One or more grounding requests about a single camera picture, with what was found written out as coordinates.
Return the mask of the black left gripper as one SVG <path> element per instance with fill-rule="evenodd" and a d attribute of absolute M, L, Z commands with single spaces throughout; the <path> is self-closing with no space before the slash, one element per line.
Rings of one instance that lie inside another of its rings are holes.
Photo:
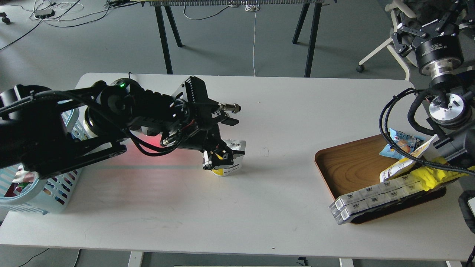
<path fill-rule="evenodd" d="M 221 139 L 218 124 L 212 125 L 209 129 L 199 129 L 197 123 L 186 126 L 179 124 L 174 132 L 181 135 L 178 148 L 203 152 L 203 169 L 215 169 L 215 164 L 213 163 L 214 152 L 217 152 L 219 159 L 217 168 L 233 166 L 233 151 Z"/>

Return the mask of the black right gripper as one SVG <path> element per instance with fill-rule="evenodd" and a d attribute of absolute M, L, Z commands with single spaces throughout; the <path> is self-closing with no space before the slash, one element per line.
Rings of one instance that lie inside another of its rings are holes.
<path fill-rule="evenodd" d="M 397 25 L 392 34 L 394 49 L 399 56 L 407 56 L 414 50 L 419 73 L 434 76 L 437 65 L 455 69 L 464 62 L 458 33 L 465 27 L 468 27 L 468 1 L 452 0 L 440 17 L 422 29 Z"/>

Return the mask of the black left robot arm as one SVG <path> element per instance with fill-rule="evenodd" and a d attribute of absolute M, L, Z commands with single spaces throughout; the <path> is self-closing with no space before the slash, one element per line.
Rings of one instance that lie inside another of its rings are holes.
<path fill-rule="evenodd" d="M 65 91 L 16 85 L 1 93 L 1 168 L 21 164 L 47 179 L 123 154 L 127 139 L 147 156 L 195 150 L 203 169 L 227 168 L 245 151 L 221 138 L 219 123 L 238 124 L 227 112 L 240 110 L 210 99 L 195 76 L 172 95 L 129 78 Z"/>

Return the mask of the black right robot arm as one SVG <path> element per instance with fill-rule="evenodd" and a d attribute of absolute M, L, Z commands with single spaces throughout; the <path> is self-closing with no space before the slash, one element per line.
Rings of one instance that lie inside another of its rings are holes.
<path fill-rule="evenodd" d="M 424 90 L 406 89 L 394 96 L 379 118 L 379 129 L 390 147 L 416 162 L 412 174 L 421 179 L 428 193 L 438 191 L 462 175 L 474 176 L 474 71 L 453 74 L 464 62 L 459 41 L 460 27 L 474 26 L 474 1 L 452 0 L 429 14 L 419 27 L 408 26 L 406 19 L 419 19 L 409 5 L 394 0 L 386 6 L 394 24 L 393 47 L 399 56 L 414 51 L 419 73 L 431 77 Z M 390 138 L 387 121 L 394 105 L 404 96 L 416 95 L 407 120 L 424 135 L 436 136 L 435 149 L 443 163 L 429 162 L 404 152 Z"/>

